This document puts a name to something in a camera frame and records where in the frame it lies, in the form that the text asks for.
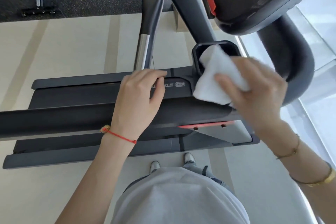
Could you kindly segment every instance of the hand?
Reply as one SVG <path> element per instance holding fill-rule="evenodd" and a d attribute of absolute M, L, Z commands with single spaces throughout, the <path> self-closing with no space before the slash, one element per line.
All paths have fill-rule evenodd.
<path fill-rule="evenodd" d="M 257 60 L 242 57 L 232 60 L 251 90 L 241 91 L 223 74 L 216 74 L 215 80 L 230 96 L 234 107 L 256 132 L 280 126 L 280 108 L 286 95 L 287 82 Z"/>
<path fill-rule="evenodd" d="M 159 110 L 165 94 L 163 77 L 166 75 L 166 71 L 144 69 L 125 76 L 115 103 L 110 131 L 137 140 Z M 155 92 L 150 99 L 156 80 Z"/>

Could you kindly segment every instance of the person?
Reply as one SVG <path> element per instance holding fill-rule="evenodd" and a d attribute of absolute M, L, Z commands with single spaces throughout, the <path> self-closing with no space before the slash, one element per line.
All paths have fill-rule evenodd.
<path fill-rule="evenodd" d="M 240 91 L 223 74 L 216 74 L 215 80 L 256 135 L 283 163 L 314 212 L 325 224 L 335 223 L 335 170 L 280 118 L 287 83 L 257 60 L 232 59 L 251 90 Z M 138 139 L 160 107 L 166 74 L 144 69 L 124 77 L 110 133 L 103 135 L 95 159 L 56 224 L 104 223 L 121 168 L 134 147 L 132 141 Z M 154 162 L 152 173 L 133 182 L 119 198 L 112 223 L 250 223 L 243 205 L 221 181 L 207 170 L 197 168 L 191 154 L 185 155 L 185 162 L 184 168 L 159 168 Z"/>

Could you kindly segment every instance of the red string bracelet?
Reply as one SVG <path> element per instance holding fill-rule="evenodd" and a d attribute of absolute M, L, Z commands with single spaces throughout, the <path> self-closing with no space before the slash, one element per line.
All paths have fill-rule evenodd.
<path fill-rule="evenodd" d="M 121 139 L 124 139 L 124 140 L 126 140 L 126 141 L 128 141 L 128 142 L 130 142 L 130 143 L 134 143 L 134 144 L 137 144 L 137 140 L 129 140 L 129 139 L 127 139 L 126 137 L 123 137 L 123 136 L 120 136 L 120 135 L 118 135 L 118 134 L 116 134 L 116 133 L 113 133 L 112 131 L 110 131 L 110 125 L 105 125 L 105 126 L 103 126 L 102 128 L 101 128 L 101 130 L 100 130 L 100 132 L 102 132 L 103 134 L 106 134 L 106 133 L 110 133 L 110 134 L 112 134 L 112 135 L 114 135 L 114 136 L 117 136 L 117 137 L 119 137 L 119 138 L 121 138 Z"/>

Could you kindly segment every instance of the thin gold bracelet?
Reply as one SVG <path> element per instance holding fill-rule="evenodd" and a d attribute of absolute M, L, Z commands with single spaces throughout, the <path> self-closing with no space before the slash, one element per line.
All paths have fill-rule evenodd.
<path fill-rule="evenodd" d="M 322 181 L 319 181 L 319 182 L 314 182 L 314 183 L 305 183 L 305 182 L 299 182 L 297 181 L 296 179 L 294 179 L 293 177 L 291 177 L 297 184 L 301 184 L 301 185 L 307 185 L 309 187 L 315 187 L 315 186 L 318 186 L 318 185 L 321 185 L 321 184 L 328 184 L 328 183 L 331 183 L 334 178 L 336 177 L 336 171 L 333 169 L 333 167 L 328 163 L 328 166 L 330 167 L 330 171 L 328 173 L 328 176 L 323 179 Z"/>
<path fill-rule="evenodd" d="M 287 158 L 287 157 L 291 157 L 291 156 L 294 156 L 298 153 L 298 149 L 299 149 L 299 146 L 300 146 L 300 137 L 298 134 L 296 134 L 297 138 L 298 138 L 298 142 L 297 142 L 297 146 L 293 149 L 293 151 L 288 154 L 288 155 L 285 155 L 285 156 L 276 156 L 277 158 L 276 159 L 282 159 L 282 158 Z"/>

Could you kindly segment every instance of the white towel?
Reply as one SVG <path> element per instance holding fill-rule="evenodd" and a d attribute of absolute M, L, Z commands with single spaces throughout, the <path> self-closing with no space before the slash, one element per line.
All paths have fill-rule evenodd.
<path fill-rule="evenodd" d="M 203 75 L 199 78 L 193 96 L 197 99 L 214 102 L 221 105 L 231 103 L 230 97 L 222 90 L 215 81 L 216 73 L 226 74 L 242 91 L 249 91 L 250 88 L 241 76 L 236 65 L 229 55 L 220 46 L 209 46 L 199 58 L 205 67 Z"/>

